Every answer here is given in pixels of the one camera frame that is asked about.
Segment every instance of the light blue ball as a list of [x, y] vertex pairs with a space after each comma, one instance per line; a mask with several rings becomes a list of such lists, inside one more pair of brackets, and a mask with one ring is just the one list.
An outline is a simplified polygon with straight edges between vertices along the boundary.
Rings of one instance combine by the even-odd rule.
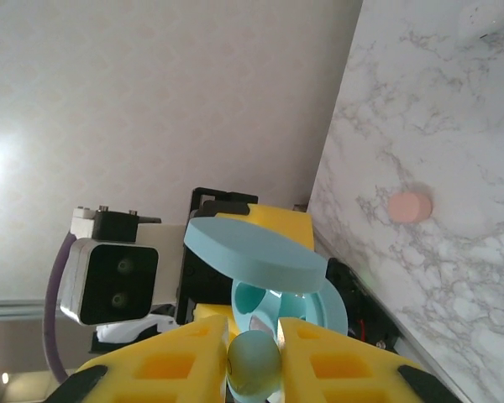
[[277, 391], [281, 356], [275, 340], [260, 330], [240, 333], [228, 348], [229, 388], [241, 402], [263, 401]]

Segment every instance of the textured wallpaper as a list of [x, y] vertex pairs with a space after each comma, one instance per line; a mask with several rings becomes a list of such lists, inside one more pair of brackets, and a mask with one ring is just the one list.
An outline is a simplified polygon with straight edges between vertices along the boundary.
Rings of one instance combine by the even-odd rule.
[[360, 3], [0, 0], [0, 299], [42, 298], [77, 205], [306, 201]]

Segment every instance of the cable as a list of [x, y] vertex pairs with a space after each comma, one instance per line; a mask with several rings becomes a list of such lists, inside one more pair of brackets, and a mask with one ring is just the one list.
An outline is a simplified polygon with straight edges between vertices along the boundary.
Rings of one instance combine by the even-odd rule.
[[76, 241], [76, 236], [67, 233], [60, 250], [56, 255], [52, 271], [50, 272], [49, 284], [45, 294], [45, 311], [43, 314], [43, 350], [50, 371], [55, 376], [59, 384], [63, 384], [67, 379], [67, 372], [60, 360], [58, 346], [56, 344], [56, 305], [58, 302], [58, 291], [60, 290], [61, 277], [66, 269], [67, 259], [71, 246]]

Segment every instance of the grey veining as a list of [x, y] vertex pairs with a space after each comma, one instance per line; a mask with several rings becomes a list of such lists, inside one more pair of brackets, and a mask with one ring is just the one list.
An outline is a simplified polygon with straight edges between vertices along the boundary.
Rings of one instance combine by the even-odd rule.
[[[504, 32], [464, 0], [365, 0], [310, 211], [337, 255], [474, 402], [504, 402]], [[426, 191], [433, 215], [388, 217]]]

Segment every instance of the red wire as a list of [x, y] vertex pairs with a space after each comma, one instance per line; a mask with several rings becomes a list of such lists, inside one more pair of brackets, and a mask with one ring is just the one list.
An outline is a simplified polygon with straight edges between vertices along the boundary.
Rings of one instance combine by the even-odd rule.
[[364, 326], [364, 319], [360, 319], [359, 323], [360, 323], [360, 341], [365, 342], [366, 341], [366, 332], [365, 332], [365, 326]]

